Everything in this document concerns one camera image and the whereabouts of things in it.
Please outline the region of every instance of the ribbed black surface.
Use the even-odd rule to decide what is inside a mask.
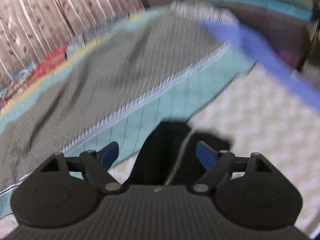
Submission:
[[[18,227],[7,240],[306,240],[294,227],[273,232],[241,228],[220,215],[206,197],[183,186],[131,186],[106,197],[98,210],[61,229]]]

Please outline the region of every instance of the teal border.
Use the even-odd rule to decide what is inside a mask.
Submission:
[[[294,5],[279,2],[277,0],[211,0],[211,1],[233,1],[233,2],[239,2],[239,3],[247,3],[251,5],[256,5],[259,7],[268,8],[270,10],[283,13],[301,20],[306,20],[306,21],[310,20],[312,15],[311,11],[300,9]]]

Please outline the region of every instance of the black fabric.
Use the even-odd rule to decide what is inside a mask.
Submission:
[[[143,144],[124,186],[163,185],[176,162],[180,146],[190,131],[190,127],[183,122],[161,122]],[[231,145],[213,135],[195,133],[187,143],[172,185],[194,184],[206,172],[196,157],[198,141],[204,141],[217,151],[229,150]]]

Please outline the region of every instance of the gray blanket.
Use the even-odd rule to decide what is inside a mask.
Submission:
[[[0,137],[0,189],[18,182],[93,123],[220,45],[195,22],[170,13],[144,28],[113,35],[7,125]]]

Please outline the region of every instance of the teal fabric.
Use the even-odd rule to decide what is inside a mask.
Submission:
[[[147,11],[141,18],[138,18],[132,22],[126,22],[118,25],[114,28],[112,33],[118,31],[130,31],[133,29],[142,28],[154,17],[165,13],[167,9],[165,8],[155,8]],[[63,71],[54,74],[41,82],[39,87],[35,89],[29,96],[21,100],[15,107],[13,107],[8,113],[0,117],[0,134],[3,133],[4,128],[8,122],[15,121],[18,117],[23,115],[28,109],[30,109],[35,103],[37,98],[42,94],[43,91],[47,90],[52,85],[66,79],[73,68],[75,68],[84,56],[77,58],[70,66],[68,66]]]
[[[295,18],[306,20],[306,21],[310,20],[312,15],[310,11],[297,8],[291,4],[279,2],[277,0],[213,0],[213,1],[234,1],[234,2],[252,4],[259,7],[265,7],[273,11],[283,13],[289,16],[293,16]]]
[[[117,165],[140,150],[162,119],[187,120],[213,100],[237,74],[249,72],[253,65],[253,60],[237,49],[229,48],[217,61],[195,69],[175,86],[65,155],[78,156],[84,150],[98,151],[116,141],[120,148]],[[11,213],[9,199],[12,191],[0,195],[0,218]]]

